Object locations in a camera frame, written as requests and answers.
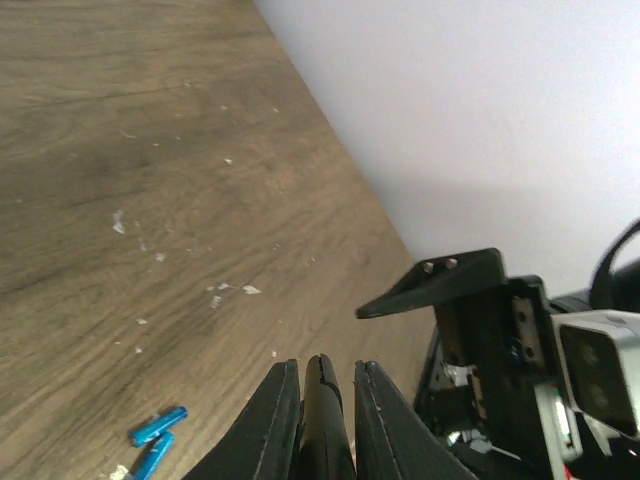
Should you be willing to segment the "black remote control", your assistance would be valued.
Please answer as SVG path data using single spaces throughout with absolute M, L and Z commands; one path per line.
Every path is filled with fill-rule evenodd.
M 304 381 L 294 382 L 295 434 L 291 479 L 354 479 L 344 405 L 333 364 L 326 354 L 310 358 Z

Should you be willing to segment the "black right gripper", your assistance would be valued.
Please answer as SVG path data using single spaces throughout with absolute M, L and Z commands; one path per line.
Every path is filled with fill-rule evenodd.
M 507 281 L 496 248 L 421 260 L 358 307 L 372 319 L 436 306 L 414 407 L 479 479 L 566 479 L 575 458 L 543 282 Z

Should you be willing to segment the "blue battery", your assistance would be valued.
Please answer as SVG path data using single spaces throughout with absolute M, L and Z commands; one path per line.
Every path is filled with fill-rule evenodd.
M 132 476 L 133 480 L 150 480 L 157 471 L 175 442 L 173 433 L 162 433 L 153 443 L 151 449 Z
M 130 442 L 133 447 L 141 448 L 154 441 L 163 433 L 172 429 L 175 425 L 188 417 L 188 410 L 184 406 L 178 406 L 167 413 L 153 418 L 149 423 L 139 427 L 130 434 Z

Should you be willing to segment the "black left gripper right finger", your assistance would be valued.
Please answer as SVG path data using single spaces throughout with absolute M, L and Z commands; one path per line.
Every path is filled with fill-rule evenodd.
M 473 479 L 424 425 L 377 362 L 355 364 L 356 472 L 359 479 Z

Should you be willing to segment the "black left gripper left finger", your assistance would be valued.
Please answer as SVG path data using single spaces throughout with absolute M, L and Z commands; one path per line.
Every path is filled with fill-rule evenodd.
M 230 429 L 184 477 L 287 479 L 300 418 L 298 363 L 275 363 Z

